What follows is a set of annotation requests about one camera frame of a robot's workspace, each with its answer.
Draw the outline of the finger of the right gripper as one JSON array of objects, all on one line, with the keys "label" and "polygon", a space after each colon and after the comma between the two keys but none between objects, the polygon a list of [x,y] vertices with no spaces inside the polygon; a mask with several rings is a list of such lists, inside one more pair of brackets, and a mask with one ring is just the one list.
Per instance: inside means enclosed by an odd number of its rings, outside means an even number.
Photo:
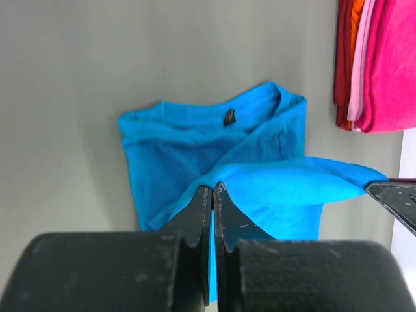
[{"label": "finger of the right gripper", "polygon": [[415,235],[415,179],[373,181],[365,192]]}]

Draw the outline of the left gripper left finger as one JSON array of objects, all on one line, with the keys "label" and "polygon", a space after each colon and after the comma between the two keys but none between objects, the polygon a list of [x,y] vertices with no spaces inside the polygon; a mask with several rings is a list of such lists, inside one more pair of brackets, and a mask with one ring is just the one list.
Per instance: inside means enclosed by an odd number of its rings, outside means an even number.
[{"label": "left gripper left finger", "polygon": [[212,191],[157,231],[45,233],[16,263],[2,311],[203,311]]}]

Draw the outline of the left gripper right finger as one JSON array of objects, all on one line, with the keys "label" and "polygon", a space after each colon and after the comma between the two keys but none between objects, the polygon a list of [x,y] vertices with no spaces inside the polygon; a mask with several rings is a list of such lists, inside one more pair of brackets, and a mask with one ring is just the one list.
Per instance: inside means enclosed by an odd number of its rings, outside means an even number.
[{"label": "left gripper right finger", "polygon": [[368,241],[278,241],[215,187],[219,311],[414,311],[391,252]]}]

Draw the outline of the blue t-shirt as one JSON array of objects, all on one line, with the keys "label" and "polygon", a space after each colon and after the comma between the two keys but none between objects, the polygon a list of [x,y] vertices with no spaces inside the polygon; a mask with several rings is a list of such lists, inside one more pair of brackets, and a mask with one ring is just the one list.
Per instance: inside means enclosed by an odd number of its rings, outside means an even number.
[{"label": "blue t-shirt", "polygon": [[284,241],[315,241],[325,204],[361,196],[379,171],[306,156],[304,96],[274,82],[217,105],[162,101],[119,117],[131,193],[144,231],[161,229],[201,186]]}]

